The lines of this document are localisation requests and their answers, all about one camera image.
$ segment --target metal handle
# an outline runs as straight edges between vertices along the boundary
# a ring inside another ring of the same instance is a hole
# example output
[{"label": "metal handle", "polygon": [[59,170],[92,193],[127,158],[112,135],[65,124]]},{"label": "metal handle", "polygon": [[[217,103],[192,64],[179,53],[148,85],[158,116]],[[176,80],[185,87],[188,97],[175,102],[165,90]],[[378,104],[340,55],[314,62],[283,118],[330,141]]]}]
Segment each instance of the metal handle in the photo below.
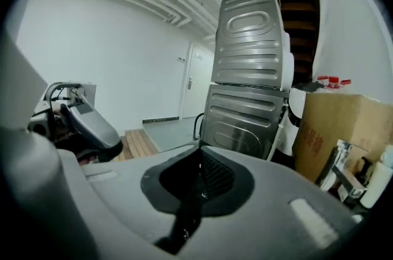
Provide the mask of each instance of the metal handle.
[{"label": "metal handle", "polygon": [[195,81],[192,80],[192,76],[189,77],[189,86],[188,89],[191,89],[192,84],[195,83]]},{"label": "metal handle", "polygon": [[199,140],[200,138],[201,138],[201,128],[202,128],[202,121],[203,121],[203,118],[202,118],[202,121],[201,121],[201,124],[200,124],[200,126],[199,126],[199,135],[198,136],[196,136],[196,132],[197,132],[197,123],[198,123],[198,119],[201,117],[201,116],[203,116],[204,115],[204,112],[202,112],[201,114],[199,114],[199,115],[197,115],[197,117],[196,117],[196,119],[195,119],[195,122],[194,122],[194,133],[193,133],[193,139],[196,141],[196,140]]},{"label": "metal handle", "polygon": [[347,169],[340,168],[335,165],[333,166],[332,171],[336,174],[338,180],[341,181],[344,188],[348,191],[348,195],[350,197],[358,199],[367,190]]}]

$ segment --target white bottle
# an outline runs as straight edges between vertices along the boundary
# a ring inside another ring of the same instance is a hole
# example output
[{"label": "white bottle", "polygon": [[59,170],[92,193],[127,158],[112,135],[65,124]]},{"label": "white bottle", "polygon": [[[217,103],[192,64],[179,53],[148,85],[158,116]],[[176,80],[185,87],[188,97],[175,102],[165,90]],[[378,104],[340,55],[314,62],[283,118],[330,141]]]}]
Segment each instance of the white bottle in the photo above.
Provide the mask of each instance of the white bottle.
[{"label": "white bottle", "polygon": [[367,192],[360,202],[365,208],[372,208],[393,176],[393,146],[388,145],[377,162],[367,186]]}]

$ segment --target white wall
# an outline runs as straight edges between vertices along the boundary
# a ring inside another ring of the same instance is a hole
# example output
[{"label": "white wall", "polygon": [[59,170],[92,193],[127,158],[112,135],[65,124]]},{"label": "white wall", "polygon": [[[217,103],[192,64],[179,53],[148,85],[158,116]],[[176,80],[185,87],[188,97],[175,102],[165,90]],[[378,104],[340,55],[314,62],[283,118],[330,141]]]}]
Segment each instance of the white wall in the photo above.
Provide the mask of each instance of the white wall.
[{"label": "white wall", "polygon": [[393,45],[373,0],[321,2],[326,13],[321,14],[313,75],[352,79],[348,93],[393,103]]},{"label": "white wall", "polygon": [[97,85],[96,109],[120,134],[179,115],[189,40],[109,0],[29,0],[17,45],[42,77]]}]

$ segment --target doorway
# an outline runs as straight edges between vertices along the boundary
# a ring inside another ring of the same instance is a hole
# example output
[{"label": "doorway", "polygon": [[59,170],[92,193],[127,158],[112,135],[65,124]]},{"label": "doorway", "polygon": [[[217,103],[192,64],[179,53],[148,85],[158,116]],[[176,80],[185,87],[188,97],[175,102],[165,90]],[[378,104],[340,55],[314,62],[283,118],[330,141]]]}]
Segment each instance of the doorway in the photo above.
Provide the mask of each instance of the doorway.
[{"label": "doorway", "polygon": [[190,50],[189,70],[186,73],[183,118],[196,117],[204,111],[211,84],[214,54],[201,45]]}]

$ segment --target metal panel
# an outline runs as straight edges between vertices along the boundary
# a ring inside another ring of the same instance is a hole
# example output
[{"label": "metal panel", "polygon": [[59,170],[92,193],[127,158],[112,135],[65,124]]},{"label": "metal panel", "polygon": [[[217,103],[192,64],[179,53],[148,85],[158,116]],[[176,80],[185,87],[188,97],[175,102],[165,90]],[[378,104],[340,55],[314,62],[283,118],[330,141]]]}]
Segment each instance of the metal panel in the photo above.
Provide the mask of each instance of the metal panel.
[{"label": "metal panel", "polygon": [[277,131],[286,92],[211,85],[202,141],[266,159]]},{"label": "metal panel", "polygon": [[211,80],[280,88],[279,16],[275,0],[223,0]]}]

